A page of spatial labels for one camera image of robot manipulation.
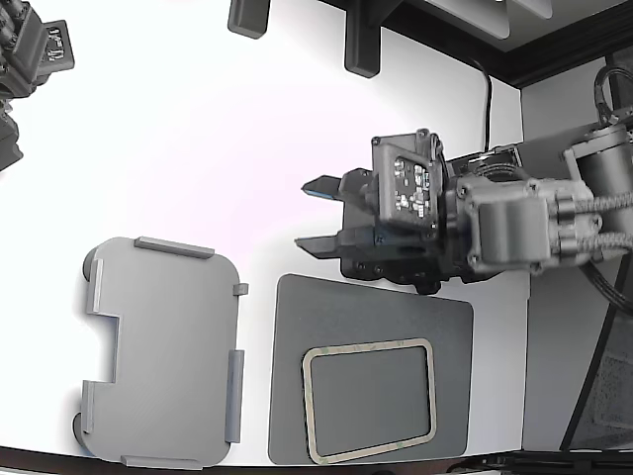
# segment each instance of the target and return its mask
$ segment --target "gray plastic clip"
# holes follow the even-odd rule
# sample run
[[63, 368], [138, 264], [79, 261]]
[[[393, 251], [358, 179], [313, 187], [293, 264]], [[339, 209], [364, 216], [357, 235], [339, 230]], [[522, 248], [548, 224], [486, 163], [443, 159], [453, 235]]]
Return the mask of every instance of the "gray plastic clip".
[[243, 379], [244, 350], [233, 349], [228, 354], [228, 385], [226, 386], [225, 440], [228, 443], [240, 441]]
[[233, 285], [233, 295], [235, 297], [241, 297], [243, 295], [248, 295], [248, 284]]

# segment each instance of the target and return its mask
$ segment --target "screw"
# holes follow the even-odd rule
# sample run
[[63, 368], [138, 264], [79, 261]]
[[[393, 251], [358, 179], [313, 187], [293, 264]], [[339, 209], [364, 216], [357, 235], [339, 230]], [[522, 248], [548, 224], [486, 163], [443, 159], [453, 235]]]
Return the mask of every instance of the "screw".
[[538, 183], [536, 183], [535, 181], [528, 182], [527, 183], [527, 189], [531, 193], [536, 193], [538, 191]]
[[597, 228], [599, 231], [602, 228], [602, 217], [600, 215], [595, 215], [592, 219], [593, 226]]

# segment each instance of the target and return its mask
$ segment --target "black bracket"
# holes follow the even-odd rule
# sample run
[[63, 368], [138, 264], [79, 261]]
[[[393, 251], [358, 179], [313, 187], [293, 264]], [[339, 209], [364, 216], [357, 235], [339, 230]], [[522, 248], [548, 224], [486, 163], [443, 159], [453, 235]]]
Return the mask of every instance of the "black bracket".
[[403, 0], [351, 0], [345, 27], [345, 69], [363, 77], [380, 72], [381, 26]]
[[269, 12], [270, 0], [230, 0], [228, 29], [257, 40], [268, 29]]
[[[350, 0], [345, 7], [345, 69], [363, 77], [380, 72], [381, 27], [404, 0]], [[258, 39], [268, 29], [270, 0], [231, 0], [228, 29]]]

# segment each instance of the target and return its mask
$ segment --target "metal motor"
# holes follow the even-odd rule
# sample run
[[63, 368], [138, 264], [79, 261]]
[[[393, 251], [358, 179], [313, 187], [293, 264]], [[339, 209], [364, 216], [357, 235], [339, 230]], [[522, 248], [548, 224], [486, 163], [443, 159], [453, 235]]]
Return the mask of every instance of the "metal motor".
[[[596, 198], [633, 192], [632, 155], [624, 125], [590, 132], [563, 153], [572, 179], [584, 181]], [[633, 208], [605, 213], [602, 219], [603, 232], [633, 235]]]

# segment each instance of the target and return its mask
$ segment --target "black robot component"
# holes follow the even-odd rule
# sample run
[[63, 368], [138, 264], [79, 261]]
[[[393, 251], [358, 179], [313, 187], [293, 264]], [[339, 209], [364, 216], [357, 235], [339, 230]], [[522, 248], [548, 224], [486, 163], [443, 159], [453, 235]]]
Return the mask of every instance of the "black robot component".
[[310, 195], [343, 202], [343, 226], [336, 236], [300, 238], [297, 245], [319, 259], [340, 258], [347, 278], [385, 278], [424, 295], [453, 277], [492, 277], [468, 266], [467, 243], [446, 226], [450, 210], [442, 196], [452, 173], [439, 137], [423, 129], [374, 138], [372, 150], [374, 171], [359, 168], [304, 186]]
[[73, 67], [66, 22], [43, 23], [30, 3], [0, 0], [0, 171], [23, 156], [9, 101], [31, 96], [53, 73]]

